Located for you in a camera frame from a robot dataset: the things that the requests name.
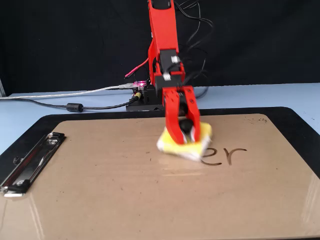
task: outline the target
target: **black base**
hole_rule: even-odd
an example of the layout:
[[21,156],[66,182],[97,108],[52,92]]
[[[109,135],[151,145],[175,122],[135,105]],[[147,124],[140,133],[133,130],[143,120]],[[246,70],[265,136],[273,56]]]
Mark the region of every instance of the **black base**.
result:
[[128,112],[164,110],[162,96],[157,97],[155,87],[153,85],[147,85],[142,90],[140,100],[127,105],[125,109]]
[[164,110],[162,104],[145,104],[143,101],[135,101],[125,107],[127,112],[137,112],[137,111],[156,111]]

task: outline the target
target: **brown clipboard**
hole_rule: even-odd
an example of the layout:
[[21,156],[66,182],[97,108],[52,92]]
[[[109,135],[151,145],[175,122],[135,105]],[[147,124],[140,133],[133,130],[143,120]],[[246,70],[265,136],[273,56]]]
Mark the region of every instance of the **brown clipboard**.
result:
[[159,152],[163,118],[60,123],[66,140],[29,192],[0,198],[0,239],[320,236],[320,180],[267,116],[201,120],[216,150],[203,160],[220,165]]

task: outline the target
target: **black knob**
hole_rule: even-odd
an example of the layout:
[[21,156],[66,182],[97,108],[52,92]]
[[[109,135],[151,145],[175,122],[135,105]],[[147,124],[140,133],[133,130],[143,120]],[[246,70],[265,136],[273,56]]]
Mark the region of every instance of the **black knob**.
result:
[[184,118],[179,121],[180,129],[186,135],[188,135],[191,132],[193,125],[194,125],[194,122],[188,118]]

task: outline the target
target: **red wire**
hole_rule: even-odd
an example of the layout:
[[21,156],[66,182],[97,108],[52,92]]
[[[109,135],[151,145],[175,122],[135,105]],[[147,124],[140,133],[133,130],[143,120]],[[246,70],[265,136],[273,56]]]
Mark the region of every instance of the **red wire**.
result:
[[128,72],[126,75],[124,75],[125,78],[129,77],[132,75],[135,71],[137,71],[139,68],[141,68],[143,65],[145,65],[148,62],[149,58],[147,58],[143,63],[140,65],[136,66],[134,69],[132,69],[130,72]]

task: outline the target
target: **white cable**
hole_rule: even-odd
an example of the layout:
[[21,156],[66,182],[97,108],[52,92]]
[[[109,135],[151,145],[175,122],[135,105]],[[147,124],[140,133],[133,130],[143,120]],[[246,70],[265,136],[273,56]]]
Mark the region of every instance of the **white cable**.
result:
[[108,87],[104,87],[104,88],[100,88],[100,89],[96,89],[96,90],[81,91],[81,92],[75,92],[75,93],[35,95],[35,96],[4,96],[4,97],[0,97],[0,100],[73,97],[73,96],[79,96],[79,95],[83,95],[83,94],[91,94],[91,93],[95,93],[95,92],[100,92],[100,91],[104,91],[104,90],[131,89],[133,87],[134,87],[133,83],[127,83],[127,84],[122,84],[122,85],[118,85],[118,86],[108,86]]

